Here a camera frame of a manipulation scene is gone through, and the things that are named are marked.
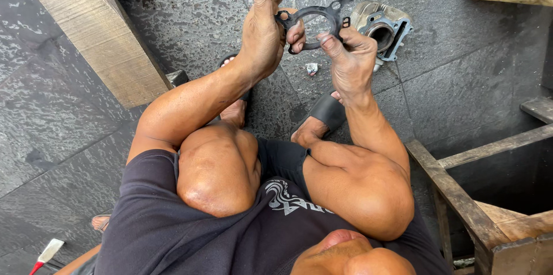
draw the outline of hand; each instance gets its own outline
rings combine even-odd
[[[334,35],[317,37],[332,59],[332,84],[345,106],[360,104],[371,94],[370,81],[377,56],[377,41],[361,35],[354,27],[340,30],[345,46]]]
[[[299,53],[305,44],[303,21],[298,22],[286,37],[284,28],[276,23],[274,15],[282,0],[254,0],[244,20],[242,47],[237,59],[250,66],[261,78],[271,75],[278,66],[286,42]],[[293,13],[295,9],[286,9]]]

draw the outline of wooden chair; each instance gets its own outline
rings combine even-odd
[[[405,143],[409,154],[432,180],[442,249],[452,269],[447,205],[460,217],[474,242],[476,275],[553,274],[553,210],[527,216],[474,201],[446,172],[470,161],[553,137],[552,100],[536,98],[520,107],[547,125],[440,160],[417,140]]]

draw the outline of wooden plank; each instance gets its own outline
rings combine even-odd
[[[526,215],[521,214],[519,212],[515,212],[512,210],[508,210],[505,208],[497,207],[494,205],[486,204],[481,201],[474,201],[480,209],[482,209],[492,221],[497,224],[499,222],[503,221],[509,221],[521,217],[525,217]]]
[[[519,148],[521,146],[534,143],[543,139],[553,137],[553,124],[526,131],[521,134],[508,137],[506,139],[483,145],[479,148],[468,150],[450,157],[438,160],[438,163],[444,168],[449,169],[470,161],[488,157],[504,151]]]
[[[172,88],[117,0],[40,0],[125,108]]]
[[[474,266],[461,268],[453,272],[453,275],[473,275],[473,274],[474,274]]]
[[[432,186],[432,195],[436,205],[436,216],[438,217],[438,225],[440,227],[440,241],[442,243],[442,251],[447,265],[453,271],[453,253],[451,251],[451,237],[449,232],[449,222],[447,220],[447,202],[444,197],[438,193],[436,186]]]
[[[537,250],[531,275],[553,274],[553,233],[538,236]]]
[[[491,275],[529,274],[534,263],[536,240],[528,237],[492,249]]]
[[[497,223],[512,241],[553,232],[553,210]]]
[[[469,232],[476,236],[483,247],[491,249],[510,241],[418,140],[407,142],[405,146],[413,159],[423,167]]]
[[[520,108],[546,124],[553,123],[553,100],[551,99],[538,97],[522,103]]]

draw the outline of black sandal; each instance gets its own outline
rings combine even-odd
[[[331,96],[335,91],[334,88],[330,89],[319,98],[309,113],[294,127],[294,129],[292,129],[290,138],[292,138],[294,132],[300,128],[301,124],[303,124],[309,116],[315,117],[328,126],[329,130],[325,133],[323,138],[328,137],[329,134],[338,129],[338,127],[346,121],[346,108],[344,108],[342,103]]]
[[[220,68],[221,65],[224,63],[224,61],[226,59],[230,59],[232,57],[236,57],[238,55],[238,51],[231,51],[229,53],[225,53],[225,55],[223,55],[221,57],[221,59],[219,59],[219,62],[217,63],[217,68]],[[249,100],[251,99],[252,97],[252,88],[250,90],[248,90],[243,96],[241,96],[238,100],[244,100],[245,102],[248,102],[249,104]],[[220,115],[217,115],[217,117],[213,118],[213,120],[211,122],[209,122],[208,124],[211,124],[213,122],[217,122],[221,120],[221,116]]]

